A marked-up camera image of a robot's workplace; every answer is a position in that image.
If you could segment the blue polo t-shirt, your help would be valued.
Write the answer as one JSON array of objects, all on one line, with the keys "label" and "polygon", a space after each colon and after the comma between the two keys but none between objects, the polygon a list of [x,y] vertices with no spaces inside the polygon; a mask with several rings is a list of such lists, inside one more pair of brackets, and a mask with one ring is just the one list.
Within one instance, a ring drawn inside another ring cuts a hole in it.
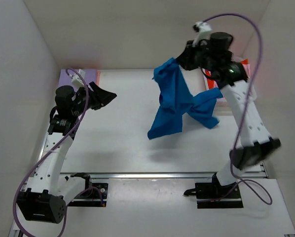
[{"label": "blue polo t-shirt", "polygon": [[182,132],[184,114],[208,129],[218,125],[219,120],[213,116],[217,100],[222,98],[218,88],[193,96],[175,58],[155,68],[153,79],[160,89],[159,108],[147,133],[148,139]]}]

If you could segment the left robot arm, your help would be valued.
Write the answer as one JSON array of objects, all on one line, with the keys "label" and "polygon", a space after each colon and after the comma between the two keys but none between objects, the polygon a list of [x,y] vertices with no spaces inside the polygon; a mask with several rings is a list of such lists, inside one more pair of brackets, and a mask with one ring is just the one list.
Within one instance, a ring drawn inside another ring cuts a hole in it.
[{"label": "left robot arm", "polygon": [[73,144],[79,118],[85,110],[98,110],[117,95],[91,82],[78,90],[70,85],[56,89],[55,107],[50,112],[50,125],[45,145],[46,159],[35,168],[27,187],[17,196],[17,206],[27,221],[60,223],[67,205],[76,197],[92,193],[93,184],[87,173],[74,173],[58,185],[65,156]]}]

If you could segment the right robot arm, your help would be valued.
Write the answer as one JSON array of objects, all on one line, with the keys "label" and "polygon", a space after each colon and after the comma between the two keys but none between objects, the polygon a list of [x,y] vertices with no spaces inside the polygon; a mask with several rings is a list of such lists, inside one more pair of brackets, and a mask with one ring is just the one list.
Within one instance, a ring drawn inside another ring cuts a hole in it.
[{"label": "right robot arm", "polygon": [[238,126],[235,142],[241,145],[232,148],[229,162],[212,176],[211,193],[217,198],[229,194],[248,168],[261,163],[281,146],[280,140],[273,138],[264,126],[250,96],[252,79],[244,65],[232,59],[232,42],[233,36],[225,32],[199,33],[177,57],[185,70],[210,72],[208,78],[217,83]]}]

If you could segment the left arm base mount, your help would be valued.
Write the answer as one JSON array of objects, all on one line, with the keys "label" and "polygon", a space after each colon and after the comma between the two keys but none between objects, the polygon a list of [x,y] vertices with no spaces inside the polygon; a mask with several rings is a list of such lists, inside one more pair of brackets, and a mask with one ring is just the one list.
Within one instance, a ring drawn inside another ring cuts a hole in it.
[{"label": "left arm base mount", "polygon": [[93,179],[90,174],[74,173],[66,176],[67,180],[72,178],[82,178],[85,181],[85,189],[93,187],[91,190],[85,191],[73,199],[68,206],[74,207],[106,207],[108,198],[109,184],[107,181],[99,181]]}]

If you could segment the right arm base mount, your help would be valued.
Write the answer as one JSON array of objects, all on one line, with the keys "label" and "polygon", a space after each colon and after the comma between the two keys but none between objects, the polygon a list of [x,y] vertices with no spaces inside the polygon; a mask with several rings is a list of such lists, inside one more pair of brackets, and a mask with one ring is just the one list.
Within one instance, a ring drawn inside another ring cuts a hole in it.
[{"label": "right arm base mount", "polygon": [[183,195],[185,197],[196,196],[198,209],[239,209],[244,207],[237,185],[218,188],[213,183],[195,183],[195,187],[186,190]]}]

